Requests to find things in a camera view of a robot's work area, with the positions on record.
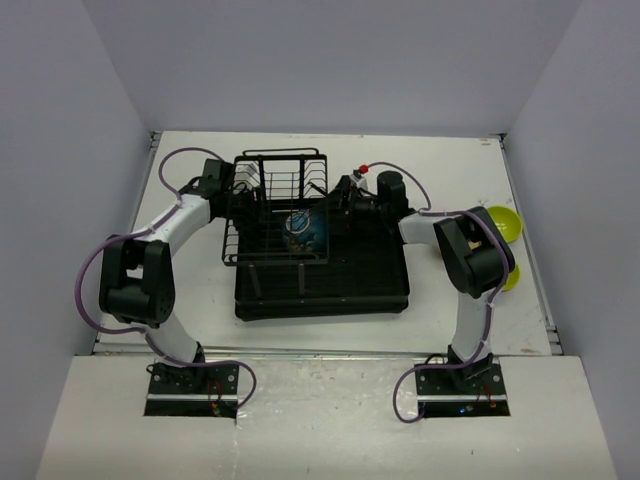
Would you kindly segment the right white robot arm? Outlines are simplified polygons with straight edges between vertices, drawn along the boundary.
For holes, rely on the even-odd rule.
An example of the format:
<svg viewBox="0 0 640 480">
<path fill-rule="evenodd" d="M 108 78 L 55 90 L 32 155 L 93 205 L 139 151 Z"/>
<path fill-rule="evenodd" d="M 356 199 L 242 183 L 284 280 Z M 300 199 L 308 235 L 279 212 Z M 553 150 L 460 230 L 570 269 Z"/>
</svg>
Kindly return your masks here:
<svg viewBox="0 0 640 480">
<path fill-rule="evenodd" d="M 438 248 L 448 279 L 457 291 L 454 336 L 447 350 L 448 385 L 467 393 L 477 386 L 490 368 L 490 344 L 494 299 L 503 288 L 516 262 L 487 209 L 436 212 L 431 200 L 414 209 L 409 205 L 405 180 L 408 171 L 384 164 L 377 176 L 377 191 L 365 193 L 363 165 L 343 176 L 325 197 L 331 219 L 329 231 L 338 233 L 356 221 L 374 219 L 398 235 L 404 245 L 422 244 Z"/>
</svg>

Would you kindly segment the yellow green bowl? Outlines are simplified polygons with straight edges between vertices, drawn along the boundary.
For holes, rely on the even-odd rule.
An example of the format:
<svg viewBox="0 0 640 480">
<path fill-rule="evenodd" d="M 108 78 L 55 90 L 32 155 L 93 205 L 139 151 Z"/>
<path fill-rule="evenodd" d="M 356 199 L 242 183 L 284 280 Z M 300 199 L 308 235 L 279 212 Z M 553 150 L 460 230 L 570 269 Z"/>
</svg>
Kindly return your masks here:
<svg viewBox="0 0 640 480">
<path fill-rule="evenodd" d="M 520 275 L 520 266 L 518 264 L 515 264 L 513 270 L 509 273 L 507 280 L 502 287 L 502 291 L 507 292 L 513 290 L 520 280 Z"/>
<path fill-rule="evenodd" d="M 496 205 L 489 207 L 487 211 L 507 243 L 513 243 L 520 238 L 523 222 L 515 210 Z"/>
</svg>

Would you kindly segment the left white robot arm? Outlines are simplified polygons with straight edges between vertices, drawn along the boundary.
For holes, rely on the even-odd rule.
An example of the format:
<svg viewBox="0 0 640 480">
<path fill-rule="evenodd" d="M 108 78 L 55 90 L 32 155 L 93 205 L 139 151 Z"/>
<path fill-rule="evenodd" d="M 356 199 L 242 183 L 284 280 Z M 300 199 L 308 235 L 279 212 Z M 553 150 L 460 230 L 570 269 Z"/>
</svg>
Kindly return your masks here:
<svg viewBox="0 0 640 480">
<path fill-rule="evenodd" d="M 205 161 L 202 175 L 175 189 L 173 204 L 149 226 L 113 236 L 101 248 L 99 307 L 105 314 L 139 332 L 165 364 L 172 380 L 195 393 L 208 379 L 202 347 L 174 312 L 176 289 L 172 257 L 200 229 L 221 218 L 227 207 L 233 165 L 220 158 Z"/>
</svg>

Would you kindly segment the blue patterned bowl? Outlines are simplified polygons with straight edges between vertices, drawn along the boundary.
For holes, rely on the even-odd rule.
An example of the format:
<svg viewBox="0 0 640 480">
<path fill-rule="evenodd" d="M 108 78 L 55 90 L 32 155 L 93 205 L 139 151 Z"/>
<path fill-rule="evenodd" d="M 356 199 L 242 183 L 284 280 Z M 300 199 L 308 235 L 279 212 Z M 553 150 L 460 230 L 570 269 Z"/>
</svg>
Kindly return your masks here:
<svg viewBox="0 0 640 480">
<path fill-rule="evenodd" d="M 293 211 L 284 220 L 282 236 L 291 252 L 319 253 L 327 244 L 326 218 L 312 209 Z"/>
</svg>

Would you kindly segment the black wire dish rack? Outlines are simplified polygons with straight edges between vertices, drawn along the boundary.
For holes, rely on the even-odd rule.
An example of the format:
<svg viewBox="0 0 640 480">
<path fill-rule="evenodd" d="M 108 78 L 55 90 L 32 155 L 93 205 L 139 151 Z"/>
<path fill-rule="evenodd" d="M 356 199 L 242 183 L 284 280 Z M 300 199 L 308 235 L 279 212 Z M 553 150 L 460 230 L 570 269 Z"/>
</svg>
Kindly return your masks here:
<svg viewBox="0 0 640 480">
<path fill-rule="evenodd" d="M 248 275 L 254 295 L 265 298 L 277 273 L 297 274 L 295 291 L 305 294 L 309 267 L 329 261 L 329 222 L 326 198 L 327 157 L 314 147 L 247 149 L 233 162 L 235 178 L 247 180 L 258 200 L 258 219 L 236 225 L 226 220 L 222 260 Z M 296 210 L 312 209 L 326 218 L 327 244 L 319 253 L 294 253 L 282 236 L 284 220 Z"/>
</svg>

